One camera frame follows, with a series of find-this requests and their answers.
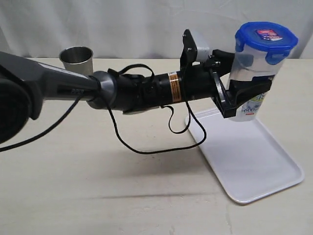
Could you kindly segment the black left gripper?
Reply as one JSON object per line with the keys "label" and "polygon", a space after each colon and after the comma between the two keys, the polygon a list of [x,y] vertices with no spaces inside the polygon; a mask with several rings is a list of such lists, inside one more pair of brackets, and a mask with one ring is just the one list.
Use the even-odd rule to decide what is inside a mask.
{"label": "black left gripper", "polygon": [[220,80],[231,72],[235,53],[219,49],[212,51],[205,62],[189,65],[181,72],[181,95],[183,101],[212,98],[224,118],[236,116],[236,108],[252,98],[270,90],[272,81],[230,80],[226,90]]}

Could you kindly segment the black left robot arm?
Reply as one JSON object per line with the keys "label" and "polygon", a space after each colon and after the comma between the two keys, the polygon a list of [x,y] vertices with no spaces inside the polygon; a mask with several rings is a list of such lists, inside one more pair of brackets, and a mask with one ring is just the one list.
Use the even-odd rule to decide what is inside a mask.
{"label": "black left robot arm", "polygon": [[234,54],[215,50],[198,65],[183,64],[179,71],[145,77],[108,69],[85,76],[34,60],[0,54],[0,141],[17,135],[29,119],[37,119],[45,100],[81,97],[94,109],[111,108],[124,114],[202,98],[212,98],[224,118],[251,98],[270,90],[271,77],[231,80],[225,88],[220,77],[229,73]]}

